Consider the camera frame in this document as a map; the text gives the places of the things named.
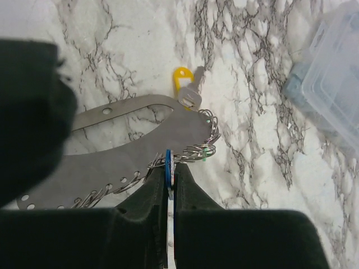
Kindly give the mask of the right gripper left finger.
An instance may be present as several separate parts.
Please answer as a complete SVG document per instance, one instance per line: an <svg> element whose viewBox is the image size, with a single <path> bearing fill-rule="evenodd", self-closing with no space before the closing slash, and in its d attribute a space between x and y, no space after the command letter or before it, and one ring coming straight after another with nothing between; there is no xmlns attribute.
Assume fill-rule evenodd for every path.
<svg viewBox="0 0 359 269"><path fill-rule="evenodd" d="M1 211L2 268L167 266L162 168L116 207Z"/></svg>

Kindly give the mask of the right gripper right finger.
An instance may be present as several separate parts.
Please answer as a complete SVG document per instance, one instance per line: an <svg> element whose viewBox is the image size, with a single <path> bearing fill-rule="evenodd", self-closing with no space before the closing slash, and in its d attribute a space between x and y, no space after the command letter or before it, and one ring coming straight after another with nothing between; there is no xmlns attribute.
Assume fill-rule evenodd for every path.
<svg viewBox="0 0 359 269"><path fill-rule="evenodd" d="M295 210L226 210L187 165L175 171L177 268L328 268L314 224Z"/></svg>

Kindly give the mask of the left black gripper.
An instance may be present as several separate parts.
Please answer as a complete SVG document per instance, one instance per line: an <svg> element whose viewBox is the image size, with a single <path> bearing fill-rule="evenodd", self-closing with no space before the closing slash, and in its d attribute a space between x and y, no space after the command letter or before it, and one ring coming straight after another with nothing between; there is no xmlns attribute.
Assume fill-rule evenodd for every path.
<svg viewBox="0 0 359 269"><path fill-rule="evenodd" d="M55 44L1 40L1 205L48 177L62 158L77 99Z"/></svg>

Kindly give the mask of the green tagged key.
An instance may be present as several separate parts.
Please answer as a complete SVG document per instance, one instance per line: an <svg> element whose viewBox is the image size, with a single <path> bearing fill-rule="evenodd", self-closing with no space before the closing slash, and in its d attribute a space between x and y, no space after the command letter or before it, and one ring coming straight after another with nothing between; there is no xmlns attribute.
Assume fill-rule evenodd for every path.
<svg viewBox="0 0 359 269"><path fill-rule="evenodd" d="M205 146L203 147L203 153L204 153L204 158L202 159L203 161L206 161L206 158L208 157L208 151L211 152L211 145L210 145L210 139L211 139L211 133L209 138L207 138L204 142Z"/></svg>

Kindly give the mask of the yellow tagged key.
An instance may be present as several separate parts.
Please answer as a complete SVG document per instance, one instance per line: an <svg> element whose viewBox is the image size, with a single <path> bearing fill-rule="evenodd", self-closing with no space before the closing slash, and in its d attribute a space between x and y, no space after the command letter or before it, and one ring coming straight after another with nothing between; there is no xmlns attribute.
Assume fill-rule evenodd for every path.
<svg viewBox="0 0 359 269"><path fill-rule="evenodd" d="M177 92L177 100L187 110L198 111L202 103L199 87L205 68L199 66L194 73L188 68L179 67L173 73L174 86Z"/></svg>

